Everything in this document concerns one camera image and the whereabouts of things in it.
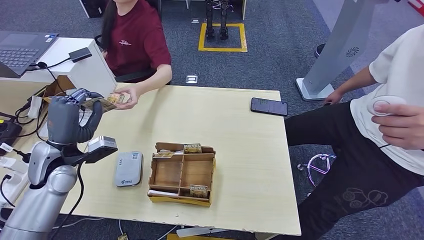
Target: black pants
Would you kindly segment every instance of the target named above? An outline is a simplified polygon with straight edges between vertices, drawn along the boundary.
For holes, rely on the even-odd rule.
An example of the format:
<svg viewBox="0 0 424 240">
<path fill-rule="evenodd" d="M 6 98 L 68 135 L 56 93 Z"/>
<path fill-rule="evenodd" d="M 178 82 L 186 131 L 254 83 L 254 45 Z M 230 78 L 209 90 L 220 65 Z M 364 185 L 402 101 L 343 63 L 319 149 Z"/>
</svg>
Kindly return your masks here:
<svg viewBox="0 0 424 240">
<path fill-rule="evenodd" d="M 340 218 L 388 206 L 424 185 L 423 176 L 399 166 L 362 136 L 349 102 L 293 116 L 285 121 L 285 130 L 289 146 L 331 145 L 337 159 L 298 206 L 302 236 L 283 236 L 284 240 L 316 240 Z"/>
</svg>

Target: black smartphone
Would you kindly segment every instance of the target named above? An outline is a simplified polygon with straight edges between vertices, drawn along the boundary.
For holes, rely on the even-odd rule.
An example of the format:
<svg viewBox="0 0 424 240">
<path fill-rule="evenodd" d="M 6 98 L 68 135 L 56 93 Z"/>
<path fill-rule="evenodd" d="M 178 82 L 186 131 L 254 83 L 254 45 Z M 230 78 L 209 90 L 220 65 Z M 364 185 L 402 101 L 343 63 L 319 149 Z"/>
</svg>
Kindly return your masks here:
<svg viewBox="0 0 424 240">
<path fill-rule="evenodd" d="M 287 102 L 253 97 L 250 110 L 255 113 L 287 116 Z"/>
</svg>

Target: wrist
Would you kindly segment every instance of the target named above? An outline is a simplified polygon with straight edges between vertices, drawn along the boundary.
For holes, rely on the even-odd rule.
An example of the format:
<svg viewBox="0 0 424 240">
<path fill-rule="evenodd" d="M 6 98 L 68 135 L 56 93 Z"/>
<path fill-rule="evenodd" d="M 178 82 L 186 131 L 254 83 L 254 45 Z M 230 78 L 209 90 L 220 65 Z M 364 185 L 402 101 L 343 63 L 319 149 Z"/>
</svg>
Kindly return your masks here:
<svg viewBox="0 0 424 240">
<path fill-rule="evenodd" d="M 345 95 L 346 91 L 343 89 L 342 86 L 338 87 L 334 92 L 340 94 L 341 96 Z"/>
<path fill-rule="evenodd" d="M 146 87 L 144 86 L 143 82 L 138 82 L 136 83 L 135 86 L 135 93 L 137 94 L 138 97 L 140 97 L 141 95 L 145 94 L 146 91 Z"/>
</svg>

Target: red t-shirt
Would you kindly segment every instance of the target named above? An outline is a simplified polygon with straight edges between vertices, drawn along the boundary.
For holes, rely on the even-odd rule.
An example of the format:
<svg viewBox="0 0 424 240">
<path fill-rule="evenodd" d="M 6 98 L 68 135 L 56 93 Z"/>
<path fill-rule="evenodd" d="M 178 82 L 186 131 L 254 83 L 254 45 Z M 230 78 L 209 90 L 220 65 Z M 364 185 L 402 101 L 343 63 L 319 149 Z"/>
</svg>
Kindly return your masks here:
<svg viewBox="0 0 424 240">
<path fill-rule="evenodd" d="M 106 62 L 115 76 L 171 65 L 161 19 L 145 0 L 123 16 L 116 14 Z"/>
</svg>

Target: wooden box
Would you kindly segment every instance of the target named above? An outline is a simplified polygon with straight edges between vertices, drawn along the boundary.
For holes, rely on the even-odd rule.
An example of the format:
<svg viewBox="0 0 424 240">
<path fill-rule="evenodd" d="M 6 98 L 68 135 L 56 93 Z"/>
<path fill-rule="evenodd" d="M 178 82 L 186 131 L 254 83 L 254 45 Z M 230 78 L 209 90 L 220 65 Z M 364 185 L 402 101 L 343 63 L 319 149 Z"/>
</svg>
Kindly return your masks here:
<svg viewBox="0 0 424 240">
<path fill-rule="evenodd" d="M 173 152 L 170 157 L 152 156 L 147 196 L 152 202 L 174 202 L 209 207 L 215 169 L 215 151 L 202 146 L 201 153 L 182 153 L 184 144 L 156 143 L 156 150 Z M 190 186 L 207 186 L 206 197 L 193 197 Z"/>
</svg>

